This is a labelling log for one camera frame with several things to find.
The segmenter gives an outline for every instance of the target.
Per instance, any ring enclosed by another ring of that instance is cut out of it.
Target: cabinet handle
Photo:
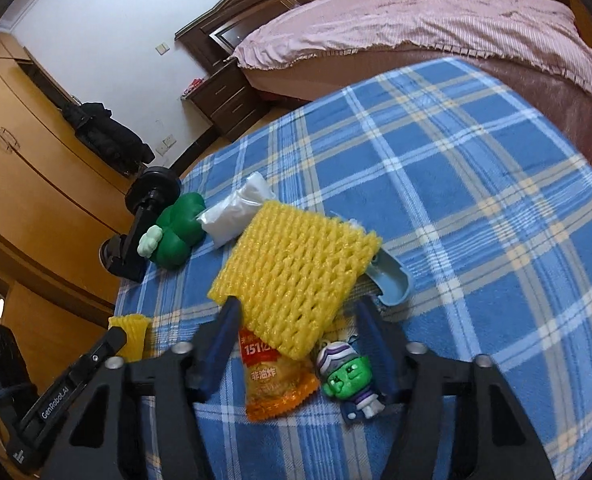
[[[17,152],[20,149],[18,139],[6,128],[0,128],[0,142],[4,144],[4,150],[8,153]]]

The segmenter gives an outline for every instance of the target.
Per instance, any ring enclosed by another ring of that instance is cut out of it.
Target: wooden headboard
[[[218,71],[250,32],[290,9],[313,0],[220,0],[211,10],[176,32],[209,74]]]

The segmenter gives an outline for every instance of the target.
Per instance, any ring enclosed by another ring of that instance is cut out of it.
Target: plaid tablecloth
[[[282,202],[376,230],[415,281],[410,302],[385,317],[443,356],[493,355],[557,478],[580,476],[592,460],[592,169],[541,113],[470,65],[438,59],[299,108],[208,156],[183,191],[209,206],[253,171]],[[141,285],[122,286],[117,313],[154,318],[150,354],[213,318],[206,294],[232,246],[207,239],[178,272],[151,266]],[[250,424],[244,405],[236,346],[220,391],[195,406],[218,479],[379,478],[399,417],[388,408],[348,429],[316,394]]]

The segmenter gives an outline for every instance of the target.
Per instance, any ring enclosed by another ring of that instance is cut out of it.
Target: green hulk toy
[[[372,418],[385,409],[373,387],[371,367],[349,343],[337,341],[325,346],[316,359],[316,367],[328,397],[342,400],[343,417],[349,422]]]
[[[183,265],[191,249],[205,237],[197,220],[204,209],[205,201],[199,193],[181,195],[140,238],[138,254],[163,269],[173,270]]]

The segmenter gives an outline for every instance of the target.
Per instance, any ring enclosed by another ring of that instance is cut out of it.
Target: pink bedspread
[[[275,70],[410,46],[521,62],[592,96],[592,49],[554,0],[314,0],[253,31],[233,56],[243,68]]]

